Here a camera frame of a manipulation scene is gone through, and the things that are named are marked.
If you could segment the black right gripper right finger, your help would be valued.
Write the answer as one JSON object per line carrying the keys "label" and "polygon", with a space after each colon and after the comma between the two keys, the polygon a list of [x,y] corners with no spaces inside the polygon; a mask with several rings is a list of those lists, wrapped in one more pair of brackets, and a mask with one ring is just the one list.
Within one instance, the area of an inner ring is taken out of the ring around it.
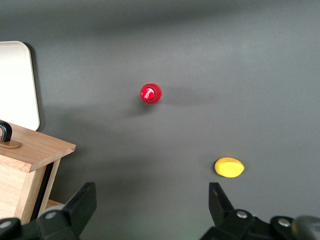
{"label": "black right gripper right finger", "polygon": [[208,208],[214,226],[202,240],[295,240],[293,219],[287,216],[272,217],[264,222],[244,209],[235,209],[217,182],[209,183]]}

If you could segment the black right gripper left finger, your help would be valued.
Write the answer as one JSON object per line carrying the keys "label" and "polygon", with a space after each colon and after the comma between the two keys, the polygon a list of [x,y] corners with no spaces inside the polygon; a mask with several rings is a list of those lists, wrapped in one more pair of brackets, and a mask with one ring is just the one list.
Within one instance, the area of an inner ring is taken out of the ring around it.
{"label": "black right gripper left finger", "polygon": [[48,208],[23,224],[19,218],[0,220],[2,240],[78,240],[97,208],[96,184],[85,183],[62,207]]}

